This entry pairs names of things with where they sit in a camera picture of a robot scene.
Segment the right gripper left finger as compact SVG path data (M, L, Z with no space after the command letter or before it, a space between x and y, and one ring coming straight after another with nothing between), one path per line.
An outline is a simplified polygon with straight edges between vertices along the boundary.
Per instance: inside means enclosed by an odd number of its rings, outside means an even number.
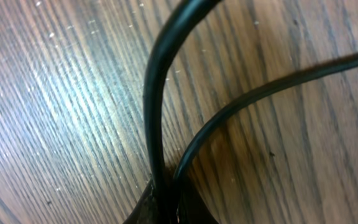
M150 180L143 191L135 208L123 224L161 224L163 216L158 209L158 202L154 195L153 181Z

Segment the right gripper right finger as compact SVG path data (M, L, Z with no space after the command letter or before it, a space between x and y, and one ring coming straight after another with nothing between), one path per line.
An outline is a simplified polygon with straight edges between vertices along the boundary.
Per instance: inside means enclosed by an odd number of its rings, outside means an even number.
M182 185L177 212L179 224L218 224L190 180Z

